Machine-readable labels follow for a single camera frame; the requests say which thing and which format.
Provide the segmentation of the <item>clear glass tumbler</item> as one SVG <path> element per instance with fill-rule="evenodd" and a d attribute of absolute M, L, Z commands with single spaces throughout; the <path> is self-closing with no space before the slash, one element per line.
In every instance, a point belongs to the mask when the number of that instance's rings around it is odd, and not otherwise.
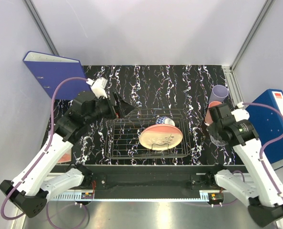
<path fill-rule="evenodd" d="M 216 145 L 216 146 L 225 146 L 227 145 L 227 143 L 223 140 L 217 140 L 215 139 L 212 135 L 210 135 L 210 140 L 211 142 Z"/>

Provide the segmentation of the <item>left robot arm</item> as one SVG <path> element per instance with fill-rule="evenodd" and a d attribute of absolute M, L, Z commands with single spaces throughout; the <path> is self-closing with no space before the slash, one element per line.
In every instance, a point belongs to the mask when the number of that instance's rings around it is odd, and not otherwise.
<path fill-rule="evenodd" d="M 24 215 L 33 218 L 55 196 L 73 187 L 92 186 L 92 172 L 82 164 L 50 180 L 46 180 L 61 157 L 88 131 L 88 126 L 102 119 L 124 118 L 134 107 L 114 92 L 111 96 L 97 97 L 83 91 L 51 130 L 48 141 L 30 164 L 13 180 L 3 180 L 0 190 Z"/>

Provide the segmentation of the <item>lavender plastic cup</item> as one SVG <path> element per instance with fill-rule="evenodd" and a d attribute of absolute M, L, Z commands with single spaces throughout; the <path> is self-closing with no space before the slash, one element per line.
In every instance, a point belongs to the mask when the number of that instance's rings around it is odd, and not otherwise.
<path fill-rule="evenodd" d="M 212 88 L 212 92 L 209 98 L 208 103 L 214 102 L 214 101 L 218 101 L 223 103 L 225 98 L 229 95 L 229 90 L 227 87 L 223 86 L 223 85 L 215 85 Z"/>

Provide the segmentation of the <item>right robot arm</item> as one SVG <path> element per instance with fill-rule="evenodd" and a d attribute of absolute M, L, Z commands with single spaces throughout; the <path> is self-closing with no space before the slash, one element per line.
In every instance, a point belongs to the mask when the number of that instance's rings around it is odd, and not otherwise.
<path fill-rule="evenodd" d="M 244 106 L 245 103 L 240 102 L 233 111 L 227 104 L 209 108 L 212 123 L 207 131 L 214 141 L 233 148 L 253 179 L 254 187 L 236 178 L 222 165 L 215 165 L 206 174 L 205 183 L 211 189 L 219 187 L 229 191 L 263 228 L 283 219 L 283 183 L 264 153 L 268 145 L 283 138 L 283 133 L 263 145 Z"/>

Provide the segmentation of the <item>pink beige plate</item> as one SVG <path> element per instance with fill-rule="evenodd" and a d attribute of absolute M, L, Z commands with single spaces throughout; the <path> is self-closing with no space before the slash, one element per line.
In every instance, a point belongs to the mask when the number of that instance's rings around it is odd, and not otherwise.
<path fill-rule="evenodd" d="M 182 131 L 172 125 L 151 125 L 144 129 L 140 136 L 140 144 L 150 150 L 164 151 L 176 147 L 182 142 Z"/>

